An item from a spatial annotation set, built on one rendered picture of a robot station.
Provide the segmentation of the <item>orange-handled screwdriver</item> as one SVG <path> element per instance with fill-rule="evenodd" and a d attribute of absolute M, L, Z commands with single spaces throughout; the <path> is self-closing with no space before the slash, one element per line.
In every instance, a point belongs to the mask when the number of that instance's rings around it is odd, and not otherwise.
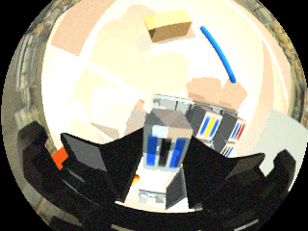
<path fill-rule="evenodd" d="M 138 175 L 138 174 L 136 174 L 136 176 L 135 176 L 134 178 L 135 178 L 135 180 L 134 180 L 134 181 L 132 181 L 131 188 L 132 188 L 132 186 L 134 186 L 134 184 L 136 184 L 136 182 L 140 181 L 140 177 L 139 177 L 139 175 Z"/>

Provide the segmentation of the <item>white flat panel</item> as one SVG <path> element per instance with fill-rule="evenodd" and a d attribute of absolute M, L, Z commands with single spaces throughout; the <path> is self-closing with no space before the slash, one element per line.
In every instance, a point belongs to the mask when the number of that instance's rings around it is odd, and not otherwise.
<path fill-rule="evenodd" d="M 265 161 L 262 162 L 259 168 L 267 176 L 274 167 L 273 161 L 274 157 L 277 157 L 278 151 L 289 150 L 289 153 L 292 153 L 293 158 L 296 160 L 294 180 L 292 185 L 290 185 L 290 191 L 300 171 L 301 163 L 303 163 L 307 142 L 307 128 L 300 126 L 300 123 L 297 123 L 297 120 L 293 120 L 291 116 L 277 112 L 277 109 L 274 111 L 272 108 L 265 131 L 263 131 L 257 145 L 251 150 L 250 155 L 266 154 Z"/>

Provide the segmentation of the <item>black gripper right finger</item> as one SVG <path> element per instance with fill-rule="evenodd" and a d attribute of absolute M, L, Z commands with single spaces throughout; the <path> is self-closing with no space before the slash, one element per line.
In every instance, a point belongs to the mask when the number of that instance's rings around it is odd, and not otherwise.
<path fill-rule="evenodd" d="M 186 151 L 184 163 L 186 199 L 188 209 L 201 208 L 203 201 L 209 199 L 228 178 L 236 173 L 245 172 L 260 166 L 266 154 L 242 155 L 228 158 L 213 150 L 192 135 Z"/>

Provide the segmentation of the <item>blue rod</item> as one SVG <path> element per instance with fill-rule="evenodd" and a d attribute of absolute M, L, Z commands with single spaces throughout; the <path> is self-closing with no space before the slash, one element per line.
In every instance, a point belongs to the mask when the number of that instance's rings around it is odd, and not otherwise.
<path fill-rule="evenodd" d="M 220 60 L 223 62 L 224 68 L 226 68 L 227 70 L 228 76 L 230 76 L 231 78 L 232 84 L 236 84 L 235 74 L 234 72 L 232 72 L 230 63 L 227 62 L 227 59 L 226 57 L 224 57 L 223 51 L 220 50 L 218 43 L 213 38 L 212 34 L 209 34 L 209 31 L 207 30 L 207 28 L 203 26 L 203 27 L 200 27 L 200 30 L 203 31 L 203 35 L 207 36 L 208 40 L 212 43 L 212 46 L 215 47 L 217 54 L 219 54 Z"/>

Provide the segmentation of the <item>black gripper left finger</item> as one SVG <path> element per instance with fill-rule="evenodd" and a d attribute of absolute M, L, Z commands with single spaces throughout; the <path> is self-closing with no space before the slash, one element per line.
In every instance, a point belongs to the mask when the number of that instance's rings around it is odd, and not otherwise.
<path fill-rule="evenodd" d="M 126 203 L 142 158 L 142 128 L 108 143 L 84 140 L 68 132 L 61 132 L 59 136 L 66 155 L 103 173 L 116 201 Z"/>

